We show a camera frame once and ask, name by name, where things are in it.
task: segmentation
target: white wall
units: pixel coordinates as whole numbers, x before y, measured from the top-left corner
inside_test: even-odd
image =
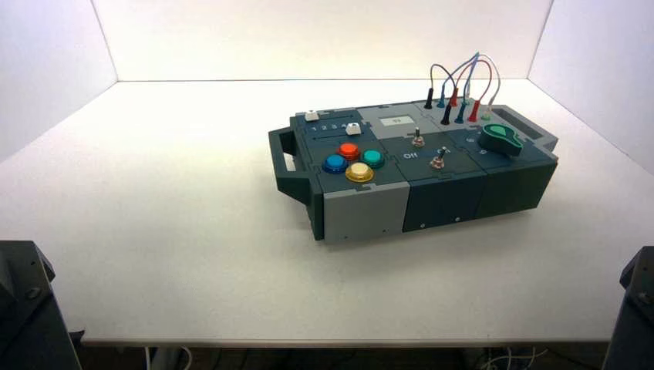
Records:
[[[0,1],[0,160],[115,81],[90,0]]]
[[[556,0],[529,79],[654,173],[654,2]]]
[[[551,0],[94,0],[119,80],[425,78],[482,50],[525,78]]]

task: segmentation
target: green button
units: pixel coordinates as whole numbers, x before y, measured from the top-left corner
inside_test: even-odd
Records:
[[[371,168],[379,168],[384,165],[384,157],[377,150],[366,150],[363,152],[361,161]]]

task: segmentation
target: tabletop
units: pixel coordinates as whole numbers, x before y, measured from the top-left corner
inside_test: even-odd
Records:
[[[527,80],[496,103],[559,138],[536,209],[330,245],[277,191],[267,132],[289,116],[427,87],[119,82],[0,163],[0,239],[37,243],[91,345],[608,340],[654,177]]]

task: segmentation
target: floor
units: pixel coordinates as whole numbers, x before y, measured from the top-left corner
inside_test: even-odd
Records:
[[[539,345],[537,353],[548,349],[530,367],[544,369],[600,369],[606,343]],[[513,355],[531,356],[532,347],[512,347]],[[145,369],[143,348],[92,348],[78,346],[78,356],[84,370]],[[259,370],[259,369],[452,369],[479,368],[487,359],[485,348],[339,348],[339,349],[271,349],[271,348],[191,348],[193,363],[190,370]],[[493,348],[493,357],[506,355],[504,348]],[[511,369],[527,368],[531,358],[512,360]],[[177,369],[187,364],[181,351]],[[507,368],[505,360],[494,363]]]

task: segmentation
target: black plug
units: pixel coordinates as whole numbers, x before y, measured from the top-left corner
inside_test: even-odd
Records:
[[[425,102],[425,109],[431,109],[432,98],[433,98],[433,87],[430,87],[430,91],[427,93],[427,101]]]
[[[443,115],[443,119],[440,121],[441,125],[449,125],[450,124],[450,112],[452,111],[452,106],[450,104],[447,104],[445,106],[445,114]]]

